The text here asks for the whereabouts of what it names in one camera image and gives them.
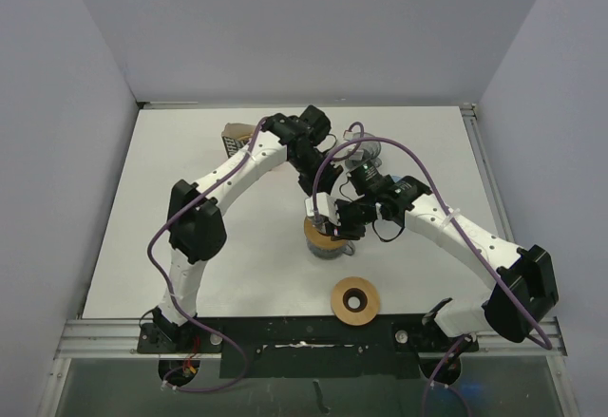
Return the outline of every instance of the bolt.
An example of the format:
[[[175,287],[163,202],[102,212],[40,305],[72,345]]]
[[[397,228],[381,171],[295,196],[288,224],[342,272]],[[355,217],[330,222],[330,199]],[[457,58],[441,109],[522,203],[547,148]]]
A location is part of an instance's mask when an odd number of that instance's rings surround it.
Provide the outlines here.
[[[408,342],[408,332],[400,330],[395,334],[395,339],[399,344],[406,344]]]
[[[221,336],[217,336],[215,333],[211,333],[209,336],[209,342],[213,346],[219,346],[221,344]]]

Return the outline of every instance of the gray wall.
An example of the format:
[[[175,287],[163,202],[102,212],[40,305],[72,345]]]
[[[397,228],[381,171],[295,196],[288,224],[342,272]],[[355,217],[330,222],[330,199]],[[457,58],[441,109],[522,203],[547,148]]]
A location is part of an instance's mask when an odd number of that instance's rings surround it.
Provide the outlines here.
[[[535,0],[84,0],[140,101],[478,101]]]
[[[608,2],[538,0],[481,101],[516,238],[551,252],[584,416],[605,416]]]
[[[136,115],[82,0],[0,0],[0,415],[38,406]]]

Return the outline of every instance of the white table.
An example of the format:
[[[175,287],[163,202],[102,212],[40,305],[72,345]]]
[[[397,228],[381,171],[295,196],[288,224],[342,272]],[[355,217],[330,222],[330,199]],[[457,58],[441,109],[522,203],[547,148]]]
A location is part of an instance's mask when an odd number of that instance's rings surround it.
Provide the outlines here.
[[[166,220],[173,184],[204,176],[226,159],[220,138],[226,123],[256,123],[277,111],[299,115],[304,106],[142,110],[84,317],[133,318],[156,306],[163,281],[148,262],[145,248]],[[406,144],[426,164],[451,207],[496,233],[458,107],[321,108],[336,135],[353,121],[361,121],[370,133]],[[396,148],[383,146],[381,159],[382,173],[424,180],[413,161]],[[375,285],[382,313],[425,313],[448,296],[484,290],[465,266],[408,231],[387,244],[369,229],[357,242],[355,256],[332,261],[314,257],[302,230],[304,198],[297,173],[285,163],[233,204],[224,220],[228,241],[202,279],[199,315],[331,314],[332,287],[351,275]],[[394,232],[394,226],[386,227],[387,236]],[[156,255],[168,271],[167,238],[158,243]]]

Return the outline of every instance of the tan ring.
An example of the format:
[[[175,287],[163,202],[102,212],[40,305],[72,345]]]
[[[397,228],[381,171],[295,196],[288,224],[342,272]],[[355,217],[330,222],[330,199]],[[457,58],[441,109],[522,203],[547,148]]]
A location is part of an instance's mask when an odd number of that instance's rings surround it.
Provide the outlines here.
[[[348,300],[352,296],[356,296],[361,302],[357,309],[348,306]],[[367,279],[355,276],[346,277],[333,287],[332,310],[345,324],[365,325],[371,322],[380,311],[378,291]]]

